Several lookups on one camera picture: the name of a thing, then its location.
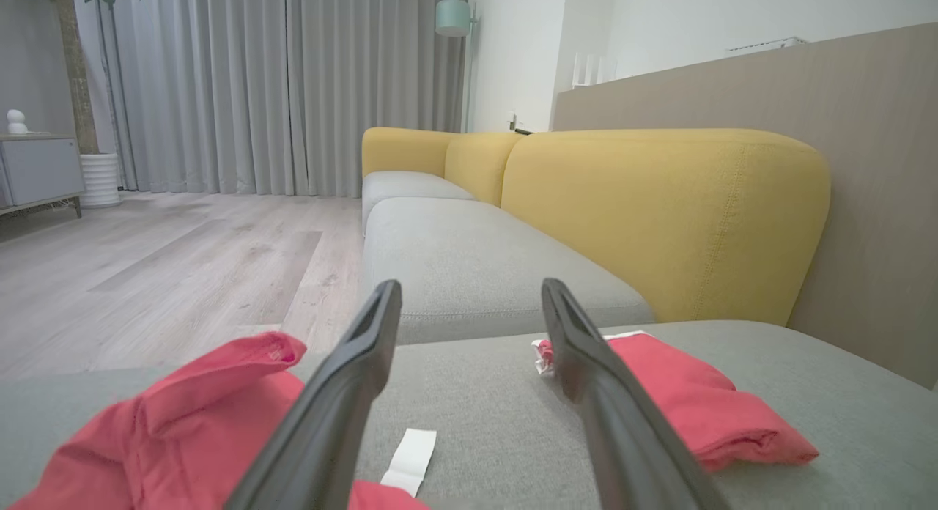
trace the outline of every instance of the gray cabinet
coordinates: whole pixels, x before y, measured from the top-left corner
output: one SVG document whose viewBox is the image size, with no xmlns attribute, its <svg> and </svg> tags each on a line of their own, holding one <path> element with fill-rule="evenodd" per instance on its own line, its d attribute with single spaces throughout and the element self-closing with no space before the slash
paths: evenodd
<svg viewBox="0 0 938 510">
<path fill-rule="evenodd" d="M 0 212 L 71 199 L 81 192 L 84 182 L 73 137 L 0 136 Z"/>
</svg>

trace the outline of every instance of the gray fabric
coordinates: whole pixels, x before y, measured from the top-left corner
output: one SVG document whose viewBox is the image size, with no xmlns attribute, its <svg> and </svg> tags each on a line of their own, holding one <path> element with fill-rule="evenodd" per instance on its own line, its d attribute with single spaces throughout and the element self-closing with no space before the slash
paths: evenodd
<svg viewBox="0 0 938 510">
<path fill-rule="evenodd" d="M 312 376 L 322 354 L 306 354 L 292 370 Z M 36 487 L 60 444 L 104 407 L 144 392 L 177 367 L 145 367 L 0 382 L 0 508 Z"/>
<path fill-rule="evenodd" d="M 396 279 L 398 343 L 511 336 L 544 330 L 540 286 L 566 282 L 597 325 L 654 321 L 632 287 L 576 251 L 473 200 L 388 199 L 372 210 L 361 291 Z"/>
<path fill-rule="evenodd" d="M 439 1 L 117 0 L 127 184 L 358 196 L 365 129 L 459 130 L 465 39 L 433 31 Z"/>
<path fill-rule="evenodd" d="M 361 229 L 365 232 L 368 215 L 375 204 L 396 196 L 429 196 L 436 199 L 473 200 L 472 193 L 430 173 L 415 171 L 376 171 L 362 180 Z"/>
<path fill-rule="evenodd" d="M 938 397 L 810 336 L 747 321 L 643 328 L 758 394 L 821 456 L 804 467 L 738 463 L 714 476 L 734 508 L 931 507 Z M 372 406 L 356 477 L 379 481 L 408 427 L 435 429 L 419 492 L 433 508 L 596 508 L 580 421 L 533 369 L 543 334 L 398 347 Z M 319 356 L 295 373 L 307 379 Z M 51 452 L 94 413 L 171 369 L 0 384 L 0 504 L 34 486 Z"/>
</svg>

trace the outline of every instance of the plant pot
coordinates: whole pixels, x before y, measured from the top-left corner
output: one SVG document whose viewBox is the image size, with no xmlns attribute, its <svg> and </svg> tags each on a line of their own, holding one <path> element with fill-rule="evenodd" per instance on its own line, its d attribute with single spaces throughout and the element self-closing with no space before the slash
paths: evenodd
<svg viewBox="0 0 938 510">
<path fill-rule="evenodd" d="M 120 204 L 117 193 L 117 154 L 83 154 L 81 176 L 84 178 L 82 207 L 110 207 Z"/>
</svg>

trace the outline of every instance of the gray curtain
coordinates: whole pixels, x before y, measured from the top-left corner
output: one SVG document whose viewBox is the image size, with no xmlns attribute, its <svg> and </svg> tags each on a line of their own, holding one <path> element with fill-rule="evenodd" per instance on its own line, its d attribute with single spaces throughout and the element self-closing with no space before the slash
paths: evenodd
<svg viewBox="0 0 938 510">
<path fill-rule="evenodd" d="M 359 196 L 365 129 L 459 129 L 463 41 L 433 31 L 437 1 L 118 0 L 127 185 Z"/>
</svg>

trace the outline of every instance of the sofa armrest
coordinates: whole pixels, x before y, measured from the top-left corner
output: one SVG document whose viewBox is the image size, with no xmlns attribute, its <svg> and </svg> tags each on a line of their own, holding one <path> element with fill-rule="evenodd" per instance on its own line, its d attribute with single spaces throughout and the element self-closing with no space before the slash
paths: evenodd
<svg viewBox="0 0 938 510">
<path fill-rule="evenodd" d="M 372 127 L 361 139 L 361 176 L 373 171 L 418 171 L 443 176 L 456 133 Z"/>
</svg>

